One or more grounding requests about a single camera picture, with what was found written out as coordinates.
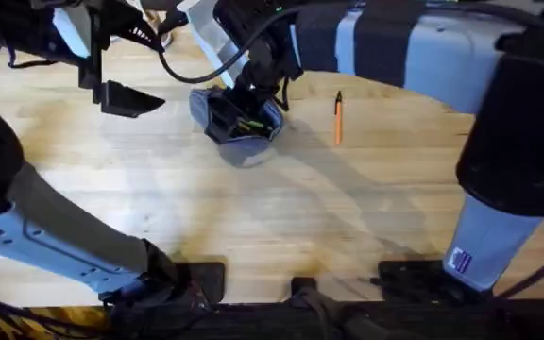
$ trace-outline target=wooden tabletop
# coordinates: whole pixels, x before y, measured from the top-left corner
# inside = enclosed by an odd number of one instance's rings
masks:
[[[187,30],[167,57],[186,76],[211,69]],[[0,55],[0,114],[26,158],[76,204],[174,260],[223,261],[226,302],[281,301],[295,275],[318,277],[333,298],[379,299],[367,283],[379,260],[439,259],[451,241],[464,200],[454,166],[473,117],[441,103],[351,76],[306,74],[290,86],[281,135],[237,167],[191,119],[191,88],[141,46],[116,42],[103,61],[105,79],[167,100],[136,120],[100,113],[77,87],[76,68],[12,71],[7,58]],[[334,146],[339,90],[344,141]],[[544,225],[497,290],[543,264]],[[544,298],[544,281],[520,297]],[[0,299],[97,303],[81,283],[4,258]]]

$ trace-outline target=sticker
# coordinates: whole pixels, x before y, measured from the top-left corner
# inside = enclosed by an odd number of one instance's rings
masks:
[[[471,263],[471,255],[463,249],[456,247],[450,255],[449,267],[464,274]]]

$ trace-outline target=cable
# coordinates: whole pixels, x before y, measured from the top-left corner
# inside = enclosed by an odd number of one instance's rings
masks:
[[[285,112],[289,111],[289,99],[287,97],[287,91],[289,87],[289,76],[286,76],[284,78],[284,81],[282,82],[282,101],[280,101],[276,96],[274,96],[272,99],[274,99],[274,102]]]
[[[316,7],[319,5],[320,4],[300,5],[300,6],[295,6],[292,8],[287,8],[281,12],[274,14],[273,16],[268,18],[258,29],[256,29],[253,34],[249,36],[249,38],[246,40],[243,46],[241,46],[239,51],[236,52],[236,54],[234,54],[232,58],[224,62],[222,66],[220,66],[215,71],[209,73],[208,75],[194,77],[194,78],[188,78],[188,77],[179,75],[174,70],[172,70],[171,67],[169,67],[169,64],[167,63],[167,60],[165,59],[165,56],[163,54],[164,52],[163,49],[159,49],[159,59],[161,60],[162,67],[165,69],[165,71],[177,81],[187,83],[187,84],[200,84],[200,83],[212,80],[216,77],[219,77],[221,74],[226,72],[230,67],[232,67],[232,65],[234,65],[234,63],[238,61],[238,59],[241,58],[245,54],[245,52],[251,47],[251,45],[255,43],[255,41],[259,38],[259,36],[262,33],[264,33],[270,26],[276,23],[278,20],[283,19],[289,15],[297,14],[306,8]],[[464,2],[447,2],[445,0],[444,1],[432,0],[432,1],[427,1],[425,3],[425,8],[486,14],[486,15],[500,17],[509,21],[513,21],[523,26],[535,26],[535,27],[544,28],[544,19],[541,17],[534,16],[533,14],[530,14],[528,12],[525,12],[516,8],[509,8],[509,7],[500,6],[500,5],[487,4],[484,1],[468,1],[464,3]]]
[[[8,67],[10,69],[17,70],[17,69],[25,69],[25,68],[29,68],[29,67],[34,67],[34,66],[50,66],[50,65],[53,65],[55,63],[58,63],[57,61],[52,61],[52,60],[33,60],[33,61],[27,61],[27,62],[17,64],[16,63],[16,50],[14,50],[14,48],[11,47],[10,45],[8,45],[7,48],[8,48],[8,53],[9,53]]]
[[[51,318],[51,317],[47,317],[47,316],[37,315],[37,314],[34,314],[34,313],[32,313],[30,311],[27,311],[25,309],[18,308],[18,307],[13,307],[13,306],[7,305],[7,304],[2,303],[2,302],[0,302],[0,313],[5,314],[5,315],[15,315],[15,316],[18,316],[18,317],[21,317],[21,318],[25,318],[27,320],[32,320],[32,321],[35,321],[35,322],[41,324],[42,326],[46,325],[46,326],[63,327],[64,329],[73,330],[73,331],[76,331],[76,332],[81,332],[81,333],[84,333],[86,335],[89,334],[91,337],[110,338],[109,334],[104,333],[101,330],[98,330],[98,329],[95,329],[95,328],[92,328],[92,327],[77,325],[77,324],[70,323],[70,322],[60,321],[60,320],[57,320],[57,319],[54,319],[54,318]]]
[[[34,321],[38,324],[40,324],[44,329],[51,332],[53,335],[61,338],[66,339],[73,339],[73,340],[86,340],[86,339],[95,339],[95,338],[103,338],[103,339],[128,339],[128,336],[125,336],[123,334],[120,334],[119,332],[113,332],[113,331],[102,331],[99,329],[95,329],[93,327],[88,326],[82,326],[70,322],[60,321],[55,318],[47,317],[47,316],[41,316],[38,314],[34,314],[28,310],[25,310],[23,308],[13,307],[10,305],[7,305],[3,302],[0,302],[0,314],[2,315],[15,315],[18,317],[21,317],[23,319]],[[202,321],[206,316],[210,315],[211,313],[200,315],[190,322],[188,322],[186,325],[182,326],[179,329],[172,330],[172,334],[168,335],[161,335],[161,336],[142,336],[141,340],[168,340],[171,337],[178,337],[184,332],[190,330],[196,323]],[[54,329],[53,327],[61,327],[66,330],[66,333],[58,331]],[[80,332],[85,335],[72,335],[69,334],[68,331],[75,331]]]
[[[177,81],[187,83],[187,84],[200,84],[200,83],[215,79],[216,77],[219,77],[221,74],[226,72],[230,67],[232,67],[232,65],[234,65],[234,63],[238,61],[238,59],[241,58],[245,54],[245,52],[251,47],[251,45],[255,43],[255,41],[260,37],[260,35],[264,33],[264,31],[266,31],[270,26],[272,26],[278,20],[285,18],[289,15],[297,14],[303,9],[314,7],[314,6],[317,6],[317,5],[309,4],[309,5],[295,6],[293,8],[288,8],[274,14],[273,16],[268,18],[268,20],[266,20],[258,29],[256,29],[255,32],[251,34],[251,36],[249,36],[249,39],[246,40],[243,46],[241,46],[241,48],[238,50],[238,52],[236,52],[236,54],[234,54],[234,56],[232,56],[232,58],[224,62],[222,66],[220,66],[217,70],[209,73],[208,75],[199,76],[195,78],[188,78],[185,76],[181,76],[177,74],[176,72],[174,72],[174,70],[172,70],[169,67],[169,64],[167,64],[167,60],[165,60],[165,55],[163,54],[161,50],[159,51],[159,59],[161,60],[162,67],[165,69],[165,71],[167,71],[167,73]]]
[[[497,295],[494,299],[495,300],[505,300],[509,299],[510,297],[514,296],[515,294],[525,290],[528,287],[531,287],[532,285],[538,283],[539,281],[544,279],[544,265],[538,270],[533,273],[528,278],[516,283],[513,287],[507,289],[506,291],[502,292],[501,294]]]

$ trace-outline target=pen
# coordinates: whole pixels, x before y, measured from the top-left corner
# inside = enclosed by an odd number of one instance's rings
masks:
[[[343,129],[342,104],[343,104],[343,97],[340,91],[337,93],[337,98],[335,98],[335,145],[341,144],[341,137],[343,133],[342,131]]]

